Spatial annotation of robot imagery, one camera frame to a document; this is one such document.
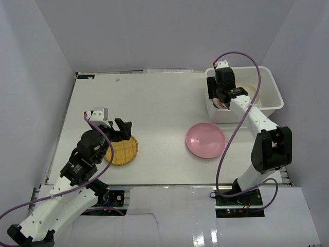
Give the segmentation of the round woven bamboo tray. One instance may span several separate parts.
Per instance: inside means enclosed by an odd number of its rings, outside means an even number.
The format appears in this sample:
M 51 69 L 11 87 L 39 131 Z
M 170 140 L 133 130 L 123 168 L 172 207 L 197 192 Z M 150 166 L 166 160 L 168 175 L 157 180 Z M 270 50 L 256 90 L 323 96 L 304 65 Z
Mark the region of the round woven bamboo tray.
M 138 142 L 134 136 L 129 140 L 121 142 L 112 142 L 114 158 L 113 166 L 124 166 L 130 163 L 138 153 Z

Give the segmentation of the cream round plate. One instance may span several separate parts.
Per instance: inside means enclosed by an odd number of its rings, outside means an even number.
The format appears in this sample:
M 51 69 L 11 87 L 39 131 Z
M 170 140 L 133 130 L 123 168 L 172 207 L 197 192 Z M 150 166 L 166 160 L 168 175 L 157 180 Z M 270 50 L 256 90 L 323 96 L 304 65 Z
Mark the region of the cream round plate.
M 256 93 L 255 87 L 248 85 L 248 84 L 244 84 L 244 83 L 237 83 L 236 87 L 242 87 L 248 93 L 250 99 L 254 98 L 255 93 Z M 260 93 L 257 94 L 254 104 L 257 105 L 259 101 L 260 101 Z

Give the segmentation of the pink round plate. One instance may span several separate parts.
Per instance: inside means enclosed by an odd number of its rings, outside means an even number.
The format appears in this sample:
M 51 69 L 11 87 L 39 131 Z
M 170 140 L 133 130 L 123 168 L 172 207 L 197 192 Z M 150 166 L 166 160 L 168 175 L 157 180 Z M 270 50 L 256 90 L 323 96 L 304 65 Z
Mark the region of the pink round plate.
M 193 125 L 187 131 L 185 142 L 192 154 L 204 159 L 222 155 L 226 146 L 223 131 L 216 125 L 207 122 Z

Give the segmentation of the orange sunburst white plate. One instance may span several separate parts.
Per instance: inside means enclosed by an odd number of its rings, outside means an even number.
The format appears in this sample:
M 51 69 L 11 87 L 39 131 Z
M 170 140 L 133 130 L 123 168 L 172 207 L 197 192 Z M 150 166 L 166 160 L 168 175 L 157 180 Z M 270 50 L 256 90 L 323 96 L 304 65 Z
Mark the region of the orange sunburst white plate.
M 217 108 L 217 109 L 222 109 L 222 110 L 227 110 L 228 108 L 225 106 L 224 103 L 222 103 L 219 99 L 215 98 L 212 100 L 213 101 L 213 104 L 214 106 Z

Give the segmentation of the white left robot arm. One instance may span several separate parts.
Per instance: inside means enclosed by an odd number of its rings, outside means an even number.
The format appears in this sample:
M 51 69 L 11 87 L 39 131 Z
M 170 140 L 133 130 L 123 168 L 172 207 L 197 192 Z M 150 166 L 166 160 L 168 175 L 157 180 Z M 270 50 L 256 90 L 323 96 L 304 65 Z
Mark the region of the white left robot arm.
M 131 138 L 132 123 L 116 118 L 115 130 L 112 121 L 84 119 L 91 129 L 82 134 L 48 196 L 35 200 L 33 212 L 7 229 L 16 246 L 54 246 L 54 238 L 66 225 L 108 201 L 108 185 L 99 180 L 97 165 L 113 143 Z

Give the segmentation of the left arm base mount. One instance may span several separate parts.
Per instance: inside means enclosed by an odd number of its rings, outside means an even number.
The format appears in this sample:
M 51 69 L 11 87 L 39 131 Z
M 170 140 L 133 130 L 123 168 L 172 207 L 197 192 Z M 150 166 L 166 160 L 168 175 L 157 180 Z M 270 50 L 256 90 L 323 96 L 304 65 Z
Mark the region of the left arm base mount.
M 109 190 L 102 199 L 82 213 L 83 216 L 125 216 L 129 200 L 124 190 Z

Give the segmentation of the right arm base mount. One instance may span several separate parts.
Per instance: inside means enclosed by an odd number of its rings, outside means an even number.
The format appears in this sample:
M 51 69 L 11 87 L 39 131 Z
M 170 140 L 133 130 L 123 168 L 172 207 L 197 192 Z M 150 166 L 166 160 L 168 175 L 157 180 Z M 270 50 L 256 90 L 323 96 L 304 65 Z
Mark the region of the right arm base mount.
M 220 218 L 261 218 L 265 217 L 263 200 L 259 190 L 234 198 L 224 198 L 216 191 L 209 194 L 215 201 L 216 217 Z

